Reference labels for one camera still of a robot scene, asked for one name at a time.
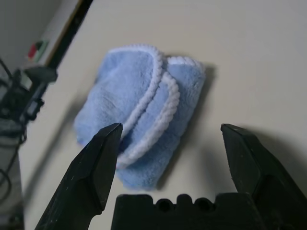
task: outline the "wall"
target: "wall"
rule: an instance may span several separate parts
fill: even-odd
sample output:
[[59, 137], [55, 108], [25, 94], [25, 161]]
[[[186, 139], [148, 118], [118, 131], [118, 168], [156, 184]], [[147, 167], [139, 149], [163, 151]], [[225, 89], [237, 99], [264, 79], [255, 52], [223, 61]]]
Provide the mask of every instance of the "wall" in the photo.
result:
[[61, 0], [1, 0], [0, 57], [13, 71], [24, 63], [30, 45], [40, 39]]

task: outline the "towel hem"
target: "towel hem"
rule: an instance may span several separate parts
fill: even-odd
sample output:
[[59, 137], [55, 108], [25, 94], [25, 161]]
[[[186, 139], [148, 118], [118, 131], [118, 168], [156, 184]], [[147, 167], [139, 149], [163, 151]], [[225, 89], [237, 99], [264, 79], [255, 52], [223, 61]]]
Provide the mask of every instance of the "towel hem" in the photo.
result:
[[144, 96], [139, 100], [138, 104], [131, 112], [128, 119], [123, 123], [123, 132], [121, 134], [121, 138], [123, 139], [129, 131], [133, 128], [138, 118], [141, 116], [142, 112], [146, 109], [148, 103], [153, 98], [159, 83], [162, 77], [162, 54], [161, 52], [154, 46], [150, 45], [130, 45], [123, 46], [119, 48], [115, 48], [109, 51], [109, 53], [122, 52], [122, 51], [141, 51], [150, 54], [153, 58], [153, 73], [152, 78], [149, 84], [147, 91]]
[[159, 116], [156, 118], [152, 128], [148, 130], [142, 140], [128, 152], [119, 155], [117, 168], [122, 169], [134, 163], [142, 157], [162, 136], [168, 128], [169, 122], [173, 119], [177, 106], [179, 104], [180, 93], [176, 80], [165, 72], [162, 76], [162, 82], [167, 85], [168, 99], [163, 106]]

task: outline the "white table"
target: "white table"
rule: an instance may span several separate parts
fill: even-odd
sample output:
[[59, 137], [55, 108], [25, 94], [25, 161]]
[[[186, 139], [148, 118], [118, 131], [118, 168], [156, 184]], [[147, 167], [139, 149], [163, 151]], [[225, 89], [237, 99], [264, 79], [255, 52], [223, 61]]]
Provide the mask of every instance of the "white table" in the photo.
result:
[[[67, 110], [86, 98], [96, 70], [111, 48], [148, 43], [166, 54], [189, 55], [215, 67], [215, 78], [198, 105], [164, 186], [150, 192], [173, 202], [235, 191], [221, 123], [256, 130], [307, 194], [307, 2], [304, 0], [95, 0], [28, 128], [20, 151], [23, 188]], [[67, 123], [26, 208], [34, 229], [68, 165], [79, 153]], [[116, 196], [134, 193], [115, 178], [106, 210], [91, 230], [111, 226]]]

